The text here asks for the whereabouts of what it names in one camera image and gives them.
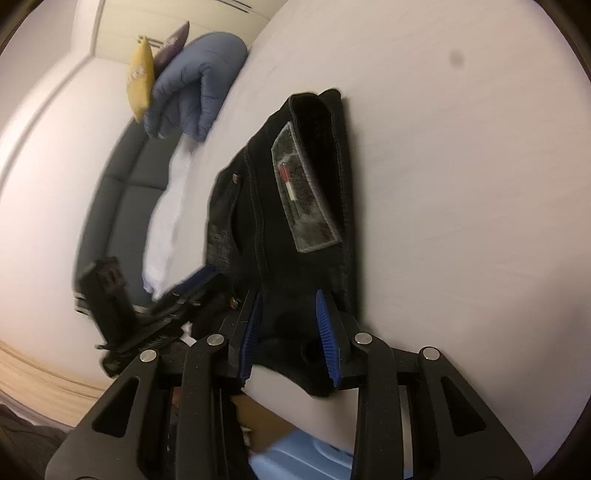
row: white wall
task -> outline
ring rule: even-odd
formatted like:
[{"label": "white wall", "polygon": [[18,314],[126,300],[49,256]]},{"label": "white wall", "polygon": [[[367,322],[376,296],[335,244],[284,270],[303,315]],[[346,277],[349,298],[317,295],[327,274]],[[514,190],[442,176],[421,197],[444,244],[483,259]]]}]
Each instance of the white wall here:
[{"label": "white wall", "polygon": [[102,339],[73,308],[72,275],[86,213],[131,114],[127,66],[92,58],[20,149],[0,192],[0,340],[62,374],[105,382]]},{"label": "white wall", "polygon": [[70,50],[76,0],[44,0],[0,54],[0,131],[18,104]]}]

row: white cloth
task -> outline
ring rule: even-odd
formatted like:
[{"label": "white cloth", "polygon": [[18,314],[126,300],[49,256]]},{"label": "white cloth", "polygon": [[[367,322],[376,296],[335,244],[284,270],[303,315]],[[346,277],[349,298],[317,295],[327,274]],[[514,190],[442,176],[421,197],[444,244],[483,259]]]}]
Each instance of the white cloth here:
[{"label": "white cloth", "polygon": [[183,134],[168,165],[168,186],[159,198],[148,226],[142,277],[154,299],[165,292],[168,264],[174,249],[176,224],[183,204],[187,173],[197,141]]}]

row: yellow pillow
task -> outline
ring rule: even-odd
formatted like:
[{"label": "yellow pillow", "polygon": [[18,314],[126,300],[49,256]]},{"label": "yellow pillow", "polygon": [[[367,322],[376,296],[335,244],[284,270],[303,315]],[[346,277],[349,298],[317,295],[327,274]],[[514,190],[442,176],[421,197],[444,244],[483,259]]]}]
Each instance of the yellow pillow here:
[{"label": "yellow pillow", "polygon": [[144,37],[131,56],[127,77],[127,100],[138,122],[144,119],[144,113],[150,108],[152,87],[154,87],[154,59],[148,39]]}]

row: dark stain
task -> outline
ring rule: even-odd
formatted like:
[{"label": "dark stain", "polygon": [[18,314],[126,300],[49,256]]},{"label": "dark stain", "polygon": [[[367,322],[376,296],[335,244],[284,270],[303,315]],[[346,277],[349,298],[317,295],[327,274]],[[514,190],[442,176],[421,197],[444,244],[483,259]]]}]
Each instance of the dark stain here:
[{"label": "dark stain", "polygon": [[464,63],[466,59],[464,54],[459,50],[450,50],[449,52],[449,63],[452,64],[452,67],[455,69],[462,69],[464,68]]}]

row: wooden floor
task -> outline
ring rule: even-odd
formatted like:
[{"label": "wooden floor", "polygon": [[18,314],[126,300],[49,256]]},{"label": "wooden floor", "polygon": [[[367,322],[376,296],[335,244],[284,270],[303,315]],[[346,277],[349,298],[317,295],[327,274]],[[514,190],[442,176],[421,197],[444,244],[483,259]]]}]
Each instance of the wooden floor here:
[{"label": "wooden floor", "polygon": [[75,426],[108,385],[66,378],[0,342],[0,390],[42,416]]}]

